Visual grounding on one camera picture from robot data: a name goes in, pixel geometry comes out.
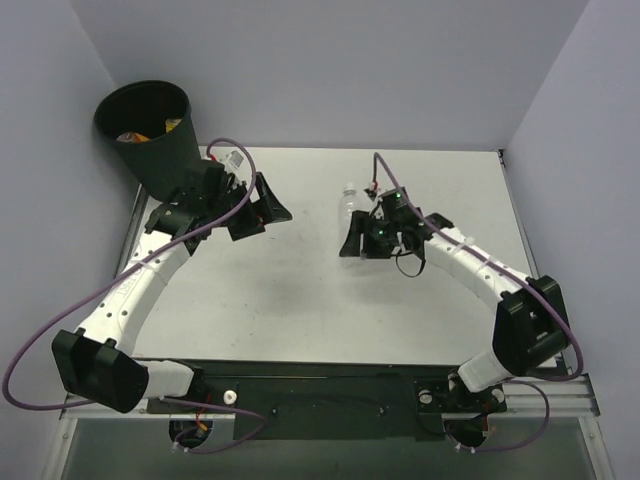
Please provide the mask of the clear water bottle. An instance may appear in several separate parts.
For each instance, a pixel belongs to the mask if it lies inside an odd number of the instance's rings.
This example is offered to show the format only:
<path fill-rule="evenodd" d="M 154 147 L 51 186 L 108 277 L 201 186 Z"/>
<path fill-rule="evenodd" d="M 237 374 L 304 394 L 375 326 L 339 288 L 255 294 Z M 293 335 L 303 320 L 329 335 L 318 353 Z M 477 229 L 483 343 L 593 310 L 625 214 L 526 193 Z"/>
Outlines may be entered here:
<path fill-rule="evenodd" d="M 347 238 L 352 213 L 361 209 L 361 199 L 358 189 L 352 182 L 348 182 L 343 190 L 338 204 L 338 243 L 342 246 Z"/>

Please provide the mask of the yellow bottle with blue cap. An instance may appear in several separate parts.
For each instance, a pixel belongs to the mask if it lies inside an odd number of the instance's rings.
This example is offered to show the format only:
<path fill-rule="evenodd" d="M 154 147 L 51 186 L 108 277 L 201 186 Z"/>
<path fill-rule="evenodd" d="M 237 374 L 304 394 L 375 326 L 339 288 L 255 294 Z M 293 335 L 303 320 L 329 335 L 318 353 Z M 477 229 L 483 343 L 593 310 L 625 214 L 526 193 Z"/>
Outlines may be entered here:
<path fill-rule="evenodd" d="M 165 132 L 169 133 L 172 130 L 174 130 L 181 123 L 181 121 L 182 121 L 181 118 L 166 119 L 165 120 Z"/>

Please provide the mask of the orange label clear bottle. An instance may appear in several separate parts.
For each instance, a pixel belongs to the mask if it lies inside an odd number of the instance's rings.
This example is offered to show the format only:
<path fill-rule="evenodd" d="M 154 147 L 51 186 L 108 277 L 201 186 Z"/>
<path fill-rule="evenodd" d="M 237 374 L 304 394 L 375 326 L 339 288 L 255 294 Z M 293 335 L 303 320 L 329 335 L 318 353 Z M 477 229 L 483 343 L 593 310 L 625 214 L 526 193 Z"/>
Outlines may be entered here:
<path fill-rule="evenodd" d="M 149 142 L 150 139 L 140 133 L 137 132 L 124 132 L 120 134 L 116 140 L 121 143 L 131 143 L 131 144 L 140 144 Z"/>

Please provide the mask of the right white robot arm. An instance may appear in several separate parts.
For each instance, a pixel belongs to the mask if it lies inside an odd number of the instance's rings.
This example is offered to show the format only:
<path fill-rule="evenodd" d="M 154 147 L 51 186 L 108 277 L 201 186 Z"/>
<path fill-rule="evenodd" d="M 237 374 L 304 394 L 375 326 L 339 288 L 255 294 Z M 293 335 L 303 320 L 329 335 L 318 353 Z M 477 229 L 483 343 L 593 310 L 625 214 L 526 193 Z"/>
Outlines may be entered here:
<path fill-rule="evenodd" d="M 398 260 L 415 256 L 447 272 L 495 314 L 488 349 L 460 365 L 447 383 L 449 402 L 468 409 L 483 390 L 530 373 L 570 344 L 568 321 L 558 283 L 534 279 L 492 259 L 446 217 L 422 217 L 405 201 L 402 190 L 367 192 L 364 208 L 353 184 L 339 204 L 339 255 L 362 260 Z"/>

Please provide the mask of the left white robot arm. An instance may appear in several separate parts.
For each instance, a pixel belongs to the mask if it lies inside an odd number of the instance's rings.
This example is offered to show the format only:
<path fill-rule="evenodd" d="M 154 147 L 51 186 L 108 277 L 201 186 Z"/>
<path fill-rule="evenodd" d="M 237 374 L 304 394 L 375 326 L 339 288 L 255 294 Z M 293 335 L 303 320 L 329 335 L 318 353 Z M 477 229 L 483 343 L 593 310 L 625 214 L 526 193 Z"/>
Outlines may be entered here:
<path fill-rule="evenodd" d="M 200 368 L 134 359 L 141 329 L 170 279 L 213 229 L 225 228 L 237 241 L 292 218 L 261 172 L 241 182 L 224 164 L 192 163 L 174 197 L 151 211 L 123 279 L 74 331 L 54 337 L 52 353 L 65 390 L 120 413 L 161 397 L 186 412 L 200 408 L 206 397 Z"/>

